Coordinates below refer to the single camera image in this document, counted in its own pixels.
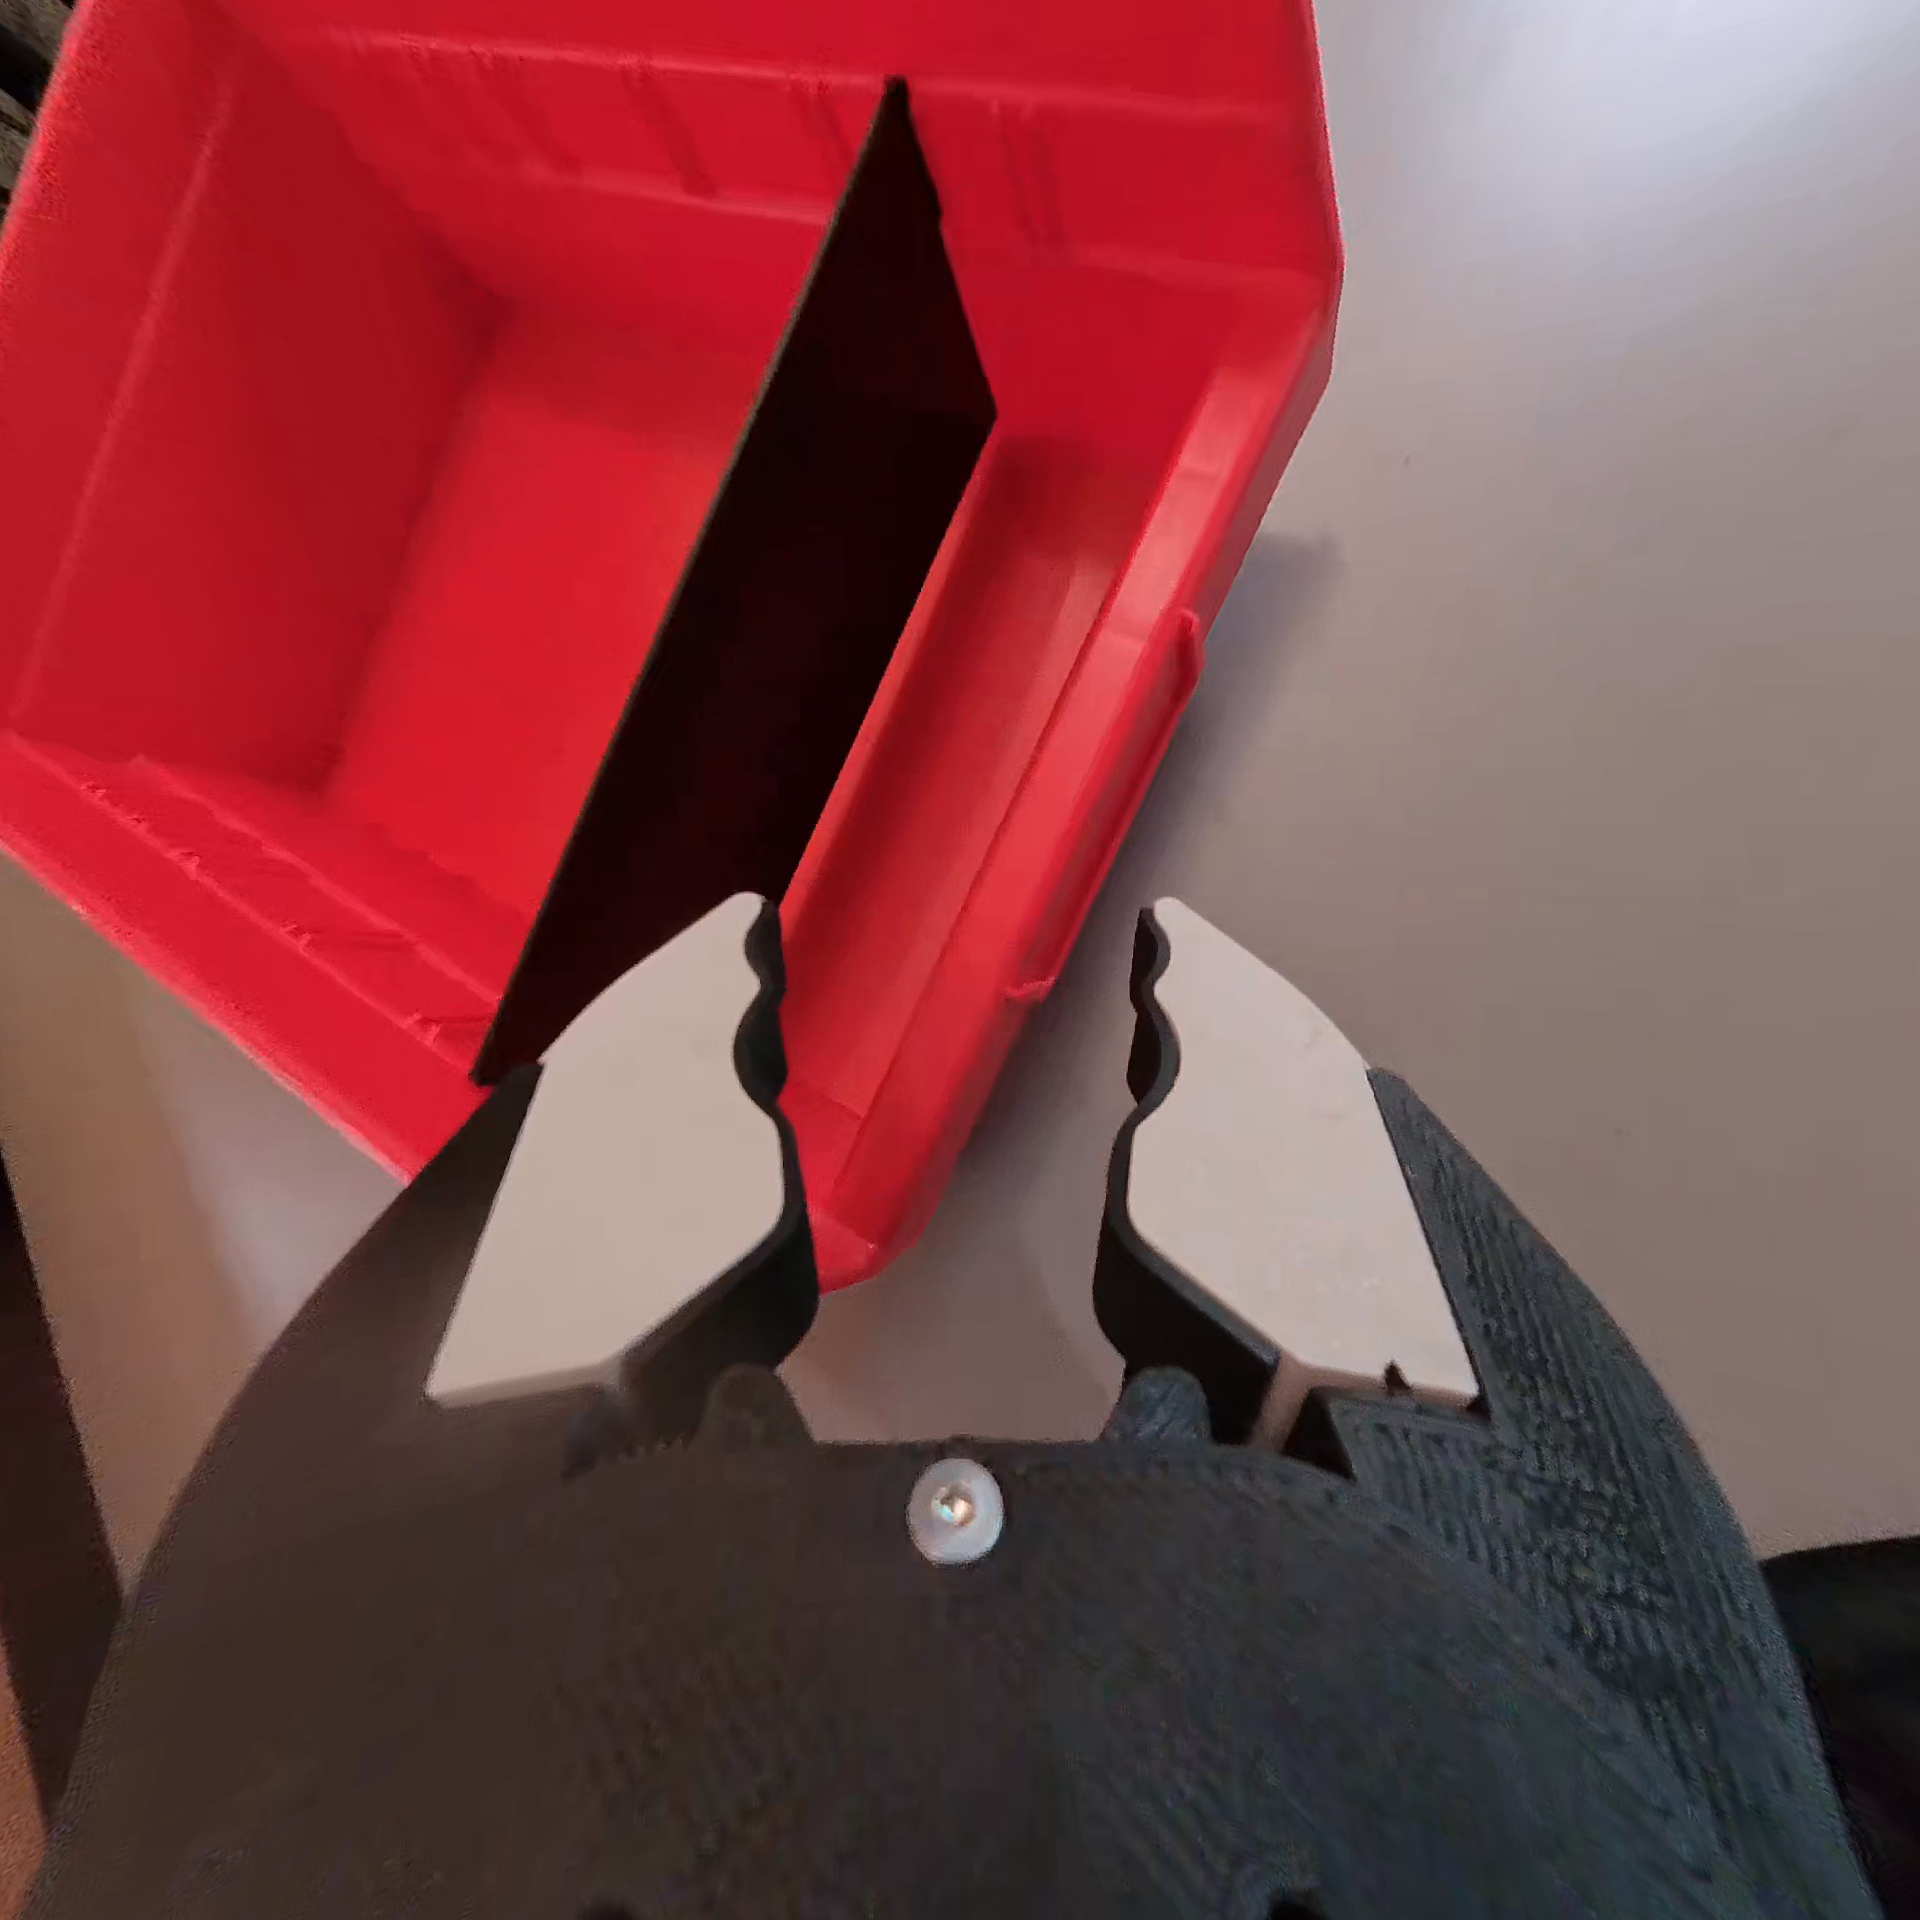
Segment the red plastic bin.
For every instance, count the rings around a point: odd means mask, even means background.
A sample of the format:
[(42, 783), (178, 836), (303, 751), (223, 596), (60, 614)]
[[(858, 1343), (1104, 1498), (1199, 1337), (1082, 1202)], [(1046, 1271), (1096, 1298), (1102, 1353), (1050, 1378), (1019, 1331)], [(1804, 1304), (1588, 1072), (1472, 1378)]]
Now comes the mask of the red plastic bin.
[(1330, 374), (1311, 4), (61, 4), (5, 212), (5, 851), (395, 1172), (883, 86), (997, 423), (782, 896), (824, 1290), (924, 1232)]

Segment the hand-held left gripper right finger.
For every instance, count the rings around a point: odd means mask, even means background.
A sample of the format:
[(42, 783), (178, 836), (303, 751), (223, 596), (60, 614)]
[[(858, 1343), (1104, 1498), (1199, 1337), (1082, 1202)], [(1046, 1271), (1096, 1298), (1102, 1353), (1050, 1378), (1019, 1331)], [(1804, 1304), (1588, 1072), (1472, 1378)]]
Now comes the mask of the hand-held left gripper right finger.
[(1317, 1390), (1480, 1402), (1356, 1044), (1173, 896), (1138, 916), (1128, 994), (1092, 1275), (1124, 1374), (1187, 1374), (1224, 1446), (1287, 1441)]

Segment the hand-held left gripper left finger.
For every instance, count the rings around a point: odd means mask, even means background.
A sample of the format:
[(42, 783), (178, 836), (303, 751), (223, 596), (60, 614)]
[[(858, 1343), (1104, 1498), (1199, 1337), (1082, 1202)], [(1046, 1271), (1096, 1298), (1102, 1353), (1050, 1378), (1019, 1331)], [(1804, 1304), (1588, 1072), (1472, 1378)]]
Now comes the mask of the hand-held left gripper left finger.
[(732, 896), (547, 1044), (426, 1376), (437, 1404), (612, 1387), (699, 1404), (820, 1302), (782, 1111), (778, 906)]

